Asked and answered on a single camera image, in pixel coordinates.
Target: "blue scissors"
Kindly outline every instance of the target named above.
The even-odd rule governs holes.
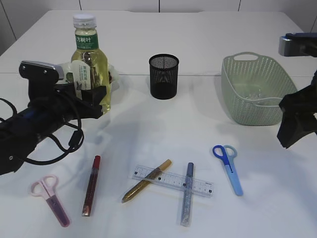
[[[222,151],[222,155],[219,155],[216,153],[216,149],[219,148]],[[227,153],[226,149],[229,148],[233,151],[233,155],[229,155],[229,153]],[[234,167],[233,164],[233,159],[235,157],[237,157],[237,151],[234,147],[232,147],[231,145],[216,145],[215,147],[213,147],[212,149],[213,154],[221,159],[223,161],[224,167],[226,168],[228,177],[230,179],[231,185],[233,187],[233,190],[235,192],[235,194],[237,196],[242,196],[243,195],[243,191],[242,191],[242,187],[239,181],[239,177],[238,174],[236,172],[236,169]]]

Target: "basket handle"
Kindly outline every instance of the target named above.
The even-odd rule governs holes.
[[[248,59],[248,61],[250,60],[258,60],[258,58],[262,57],[259,54],[253,53],[253,52],[241,52],[241,53],[237,53],[235,55],[232,55],[231,57],[233,58],[233,60],[235,61],[244,61],[244,60],[239,60],[239,59],[235,59],[237,56],[247,56],[247,55],[251,55],[251,56],[256,56],[256,59]]]
[[[276,107],[278,106],[278,104],[280,103],[280,101],[282,100],[282,98],[278,98],[278,97],[271,97],[271,98],[264,98],[264,99],[258,99],[258,100],[254,100],[252,101],[253,105],[256,107],[260,107],[260,108],[269,108],[269,107]],[[277,105],[259,105],[259,103],[265,103],[268,101],[278,101]]]

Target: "plastic basket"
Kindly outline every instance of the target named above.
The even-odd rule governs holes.
[[[238,60],[252,55],[254,60]],[[274,125],[281,121],[278,104],[297,91],[292,79],[274,59],[252,52],[224,58],[221,70],[224,102],[232,118],[243,125]]]

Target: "scissors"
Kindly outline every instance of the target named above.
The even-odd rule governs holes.
[[[222,155],[219,155],[216,153],[216,149],[219,148],[222,151]],[[233,155],[229,155],[227,153],[227,148],[231,149],[233,151]],[[234,147],[231,145],[216,145],[212,149],[213,154],[222,160],[224,167],[226,168],[228,177],[230,179],[231,185],[233,187],[233,190],[237,196],[242,196],[243,195],[243,190],[239,181],[238,174],[236,172],[236,169],[233,164],[233,159],[237,157],[237,151]]]
[[[48,178],[55,179],[52,185],[48,184]],[[61,226],[68,227],[70,224],[69,218],[67,217],[63,206],[61,205],[55,194],[55,187],[57,184],[58,177],[56,177],[55,175],[46,175],[41,180],[36,181],[31,185],[31,195],[34,197],[42,196],[50,206]],[[40,192],[35,191],[35,187],[37,186],[41,188]]]

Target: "pink scissors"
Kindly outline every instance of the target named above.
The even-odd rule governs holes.
[[[48,178],[55,179],[52,185],[49,185],[47,182]],[[55,187],[58,184],[58,178],[55,175],[46,175],[41,180],[36,181],[31,185],[31,195],[34,197],[42,196],[48,205],[50,206],[51,210],[55,214],[56,218],[58,219],[59,223],[62,227],[68,227],[70,224],[69,218],[67,217],[63,206],[59,202],[56,194],[55,194]],[[41,188],[40,192],[35,191],[35,187],[39,186]]]

